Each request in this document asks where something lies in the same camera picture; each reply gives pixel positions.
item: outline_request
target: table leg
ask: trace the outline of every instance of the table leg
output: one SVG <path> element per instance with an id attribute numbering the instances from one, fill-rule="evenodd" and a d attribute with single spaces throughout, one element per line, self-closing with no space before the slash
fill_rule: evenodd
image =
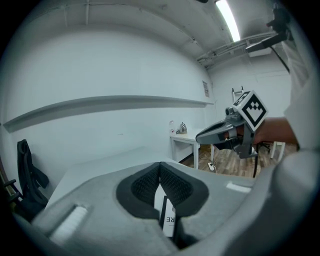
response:
<path id="1" fill-rule="evenodd" d="M 171 138 L 171 148 L 172 148 L 172 159 L 174 161 L 177 161 L 176 159 L 176 143 L 175 140 L 173 138 Z"/>
<path id="2" fill-rule="evenodd" d="M 215 147 L 213 144 L 211 144 L 211 156 L 210 156 L 211 162 L 214 162 L 214 153 L 215 153 Z"/>
<path id="3" fill-rule="evenodd" d="M 193 143 L 193 157 L 194 157 L 193 167 L 195 169 L 198 169 L 198 167 L 199 167 L 199 151 L 198 151 L 198 143 L 197 142 Z"/>
<path id="4" fill-rule="evenodd" d="M 275 151 L 276 151 L 276 146 L 277 146 L 277 142 L 275 141 L 275 142 L 273 143 L 273 147 L 272 147 L 272 151 L 271 151 L 271 156 L 270 156 L 271 159 L 274 158 Z"/>
<path id="5" fill-rule="evenodd" d="M 282 142 L 278 162 L 280 162 L 282 157 L 284 156 L 285 146 L 286 146 L 286 143 Z"/>

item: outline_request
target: fluorescent light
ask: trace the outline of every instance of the fluorescent light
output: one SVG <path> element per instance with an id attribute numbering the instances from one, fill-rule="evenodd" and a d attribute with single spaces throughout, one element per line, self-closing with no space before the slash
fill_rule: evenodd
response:
<path id="1" fill-rule="evenodd" d="M 222 16 L 225 19 L 226 24 L 229 27 L 232 39 L 234 42 L 240 40 L 239 31 L 237 28 L 237 24 L 235 18 L 231 12 L 231 9 L 227 3 L 227 0 L 219 0 L 215 2 L 216 6 L 219 8 Z"/>

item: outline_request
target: white wall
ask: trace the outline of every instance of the white wall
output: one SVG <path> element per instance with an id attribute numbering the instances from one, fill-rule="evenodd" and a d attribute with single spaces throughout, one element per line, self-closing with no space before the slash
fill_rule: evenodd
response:
<path id="1" fill-rule="evenodd" d="M 208 73 L 161 38 L 123 27 L 89 25 L 61 30 L 28 24 L 1 63 L 1 123 L 63 101 L 95 96 L 163 96 L 213 102 L 202 81 Z M 147 102 L 55 118 L 16 131 L 0 127 L 0 154 L 9 179 L 17 179 L 17 142 L 28 141 L 34 164 L 48 175 L 50 196 L 66 169 L 139 146 L 172 156 L 169 121 L 204 128 L 213 107 L 195 103 Z M 192 148 L 178 143 L 178 161 Z"/>
<path id="2" fill-rule="evenodd" d="M 282 117 L 290 104 L 290 76 L 273 53 L 232 58 L 208 72 L 216 97 L 217 120 L 225 118 L 225 109 L 233 103 L 232 88 L 240 91 L 241 86 L 244 91 L 254 90 L 261 97 L 269 117 Z"/>

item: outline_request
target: ceiling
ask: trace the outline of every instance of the ceiling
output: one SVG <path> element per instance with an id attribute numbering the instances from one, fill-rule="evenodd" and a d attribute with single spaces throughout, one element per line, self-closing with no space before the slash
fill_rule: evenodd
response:
<path id="1" fill-rule="evenodd" d="M 271 32 L 270 0 L 227 0 L 240 38 Z M 175 44 L 206 68 L 215 63 L 216 49 L 233 45 L 229 29 L 214 0 L 44 0 L 29 15 L 33 21 L 57 9 L 67 11 L 68 26 L 105 23 L 135 27 Z"/>

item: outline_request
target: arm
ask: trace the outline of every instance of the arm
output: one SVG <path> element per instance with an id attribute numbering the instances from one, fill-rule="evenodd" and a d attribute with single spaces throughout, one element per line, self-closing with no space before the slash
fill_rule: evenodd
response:
<path id="1" fill-rule="evenodd" d="M 244 134 L 244 127 L 237 127 L 238 135 Z M 254 144 L 259 142 L 285 142 L 298 144 L 296 136 L 285 117 L 268 117 L 255 133 Z"/>

